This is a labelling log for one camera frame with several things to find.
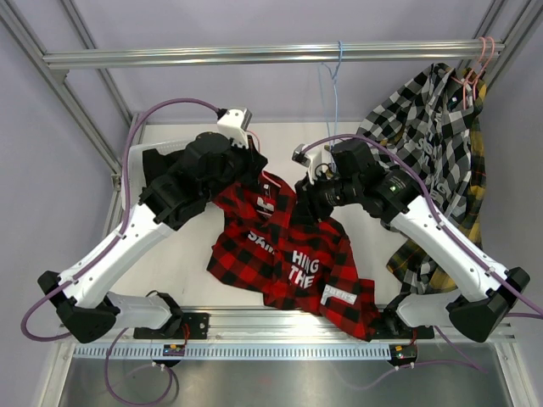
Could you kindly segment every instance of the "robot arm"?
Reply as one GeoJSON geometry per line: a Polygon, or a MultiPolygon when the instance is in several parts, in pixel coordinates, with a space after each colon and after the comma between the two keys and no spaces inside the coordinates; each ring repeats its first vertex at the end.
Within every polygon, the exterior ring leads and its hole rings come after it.
{"type": "Polygon", "coordinates": [[[453,325],[476,342],[484,342],[516,303],[516,297],[470,258],[444,231],[448,226],[498,276],[522,292],[529,282],[521,268],[508,270],[477,248],[443,215],[438,222],[421,196],[418,184],[403,170],[388,174],[375,162],[369,147],[350,139],[332,147],[338,175],[316,174],[312,161],[318,153],[294,152],[294,160],[312,169],[296,184],[299,205],[315,219],[328,217],[333,208],[361,204],[374,218],[390,224],[417,243],[454,280],[458,289],[450,293],[401,294],[387,307],[407,326],[453,325]]]}
{"type": "Polygon", "coordinates": [[[148,328],[162,337],[180,328],[182,312],[168,294],[133,297],[109,290],[154,245],[202,213],[217,193],[235,181],[257,179],[267,160],[246,136],[249,120],[246,109],[230,109],[218,121],[219,133],[202,133],[190,142],[177,162],[143,189],[138,204],[129,209],[124,235],[79,280],[74,275],[120,235],[120,226],[69,269],[40,276],[45,293],[71,282],[51,302],[80,342],[92,342],[112,328],[148,328]]]}

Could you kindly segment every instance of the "cable tie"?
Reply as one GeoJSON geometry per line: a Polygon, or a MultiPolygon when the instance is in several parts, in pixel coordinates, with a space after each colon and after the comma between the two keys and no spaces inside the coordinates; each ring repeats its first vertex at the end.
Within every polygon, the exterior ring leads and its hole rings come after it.
{"type": "Polygon", "coordinates": [[[67,282],[70,282],[70,284],[77,284],[79,282],[79,279],[74,280],[74,276],[67,276],[64,278],[67,282]]]}
{"type": "Polygon", "coordinates": [[[126,237],[126,235],[120,233],[116,229],[113,231],[113,234],[116,235],[120,240],[122,240],[122,239],[124,239],[126,237]]]}

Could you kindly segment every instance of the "gray wall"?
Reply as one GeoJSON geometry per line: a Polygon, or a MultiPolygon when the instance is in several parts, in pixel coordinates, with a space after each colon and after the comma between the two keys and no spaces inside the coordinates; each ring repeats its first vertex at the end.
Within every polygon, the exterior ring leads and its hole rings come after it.
{"type": "MultiPolygon", "coordinates": [[[[79,42],[59,0],[11,0],[48,51],[79,50],[79,42]]],[[[94,70],[73,70],[68,82],[98,128],[120,155],[127,127],[94,70]]]]}
{"type": "MultiPolygon", "coordinates": [[[[482,113],[488,190],[482,210],[485,251],[507,266],[522,266],[526,294],[543,305],[543,26],[495,84],[482,113]]],[[[543,402],[543,323],[515,323],[524,360],[543,402]]]]}
{"type": "MultiPolygon", "coordinates": [[[[40,274],[65,269],[98,242],[111,186],[106,166],[3,26],[0,60],[0,404],[29,407],[50,345],[26,340],[20,319],[41,295],[40,274]]],[[[31,330],[54,334],[57,317],[43,308],[31,330]]]]}

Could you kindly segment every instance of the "pink hanger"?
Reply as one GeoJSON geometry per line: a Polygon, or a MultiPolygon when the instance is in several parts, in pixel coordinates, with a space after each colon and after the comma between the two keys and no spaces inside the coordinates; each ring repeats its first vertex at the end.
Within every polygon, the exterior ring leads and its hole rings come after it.
{"type": "Polygon", "coordinates": [[[269,181],[271,184],[281,189],[281,184],[277,184],[272,178],[270,178],[270,176],[265,171],[262,171],[261,175],[264,177],[265,180],[269,181]]]}
{"type": "MultiPolygon", "coordinates": [[[[469,80],[469,78],[471,77],[471,75],[473,73],[473,68],[470,68],[469,72],[467,73],[467,75],[466,75],[466,77],[464,78],[463,81],[459,80],[457,78],[452,78],[453,81],[455,81],[457,83],[460,83],[462,85],[462,106],[463,106],[464,110],[467,109],[467,105],[466,105],[467,85],[471,85],[473,87],[473,99],[475,99],[477,97],[477,82],[479,81],[479,78],[481,77],[481,75],[484,73],[484,70],[486,70],[486,67],[488,66],[488,64],[492,60],[492,57],[494,57],[494,51],[495,51],[494,38],[492,38],[491,36],[488,36],[487,38],[492,42],[492,53],[490,54],[489,58],[484,62],[483,66],[481,68],[481,71],[475,76],[473,81],[469,80]]],[[[484,38],[483,36],[480,36],[479,40],[481,40],[483,42],[483,51],[481,52],[481,55],[479,56],[479,59],[477,60],[478,64],[481,63],[481,60],[484,57],[484,53],[486,52],[486,38],[484,38]]]]}

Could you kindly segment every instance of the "plaid shirt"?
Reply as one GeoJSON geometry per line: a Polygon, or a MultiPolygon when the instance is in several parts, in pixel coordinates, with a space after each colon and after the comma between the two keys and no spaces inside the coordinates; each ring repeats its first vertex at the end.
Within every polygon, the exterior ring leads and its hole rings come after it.
{"type": "MultiPolygon", "coordinates": [[[[478,115],[486,86],[478,82],[477,98],[469,86],[467,109],[455,71],[432,64],[408,81],[361,123],[358,134],[381,142],[425,181],[444,215],[472,242],[481,244],[479,210],[484,197],[484,149],[478,115]]],[[[385,169],[390,158],[372,151],[385,169]]],[[[413,241],[406,242],[387,268],[401,282],[402,292],[443,293],[454,281],[413,241]]]]}
{"type": "Polygon", "coordinates": [[[323,315],[342,331],[369,340],[370,324],[379,318],[374,283],[359,280],[343,227],[332,218],[307,225],[291,217],[294,191],[268,176],[281,185],[268,201],[275,206],[269,219],[253,206],[260,194],[238,183],[213,201],[225,211],[225,230],[207,270],[228,285],[263,293],[264,305],[323,315]]]}

